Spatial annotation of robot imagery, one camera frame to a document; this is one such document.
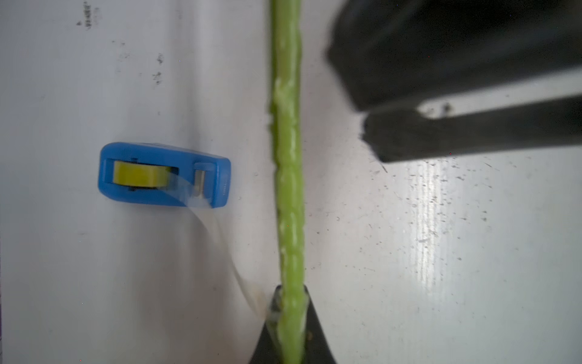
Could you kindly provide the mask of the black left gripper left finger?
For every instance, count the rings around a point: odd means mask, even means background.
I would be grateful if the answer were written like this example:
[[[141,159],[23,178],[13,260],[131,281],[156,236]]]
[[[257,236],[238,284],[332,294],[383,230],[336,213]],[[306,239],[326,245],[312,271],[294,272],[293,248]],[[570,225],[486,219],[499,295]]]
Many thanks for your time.
[[[281,285],[278,285],[271,297],[265,323],[249,364],[282,363],[280,341],[277,327],[281,317]]]

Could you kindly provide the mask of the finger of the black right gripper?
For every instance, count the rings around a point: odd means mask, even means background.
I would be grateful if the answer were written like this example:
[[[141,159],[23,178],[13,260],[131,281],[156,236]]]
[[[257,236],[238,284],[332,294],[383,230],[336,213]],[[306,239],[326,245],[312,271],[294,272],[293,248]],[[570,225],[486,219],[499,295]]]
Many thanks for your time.
[[[572,96],[452,118],[412,109],[371,113],[363,141],[383,163],[581,143],[581,98]]]
[[[579,1],[348,1],[327,60],[360,112],[581,64]]]

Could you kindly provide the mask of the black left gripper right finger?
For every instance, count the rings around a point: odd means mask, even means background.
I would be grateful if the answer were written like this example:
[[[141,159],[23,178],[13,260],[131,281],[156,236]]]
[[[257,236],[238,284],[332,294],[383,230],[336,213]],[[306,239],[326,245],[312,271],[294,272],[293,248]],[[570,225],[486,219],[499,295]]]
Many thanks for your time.
[[[304,286],[308,307],[306,312],[306,341],[303,355],[304,364],[336,364],[328,346],[327,339],[319,321],[314,303],[306,286]]]

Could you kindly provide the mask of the pink flower bouquet green stems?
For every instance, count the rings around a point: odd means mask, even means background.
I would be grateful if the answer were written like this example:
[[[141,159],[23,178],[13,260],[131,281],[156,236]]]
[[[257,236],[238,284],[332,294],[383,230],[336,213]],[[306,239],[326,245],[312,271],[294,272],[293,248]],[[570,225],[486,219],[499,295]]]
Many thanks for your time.
[[[304,291],[304,183],[300,133],[301,3],[271,2],[275,192],[280,256],[277,338],[284,363],[304,356],[307,297]]]

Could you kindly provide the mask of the blue tape dispenser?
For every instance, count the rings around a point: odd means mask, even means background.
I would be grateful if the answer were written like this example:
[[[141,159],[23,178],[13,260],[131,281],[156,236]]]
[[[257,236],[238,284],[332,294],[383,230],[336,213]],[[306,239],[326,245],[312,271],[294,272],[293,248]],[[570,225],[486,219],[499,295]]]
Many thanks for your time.
[[[110,143],[100,152],[98,187],[123,203],[221,208],[231,163],[221,156],[157,143]]]

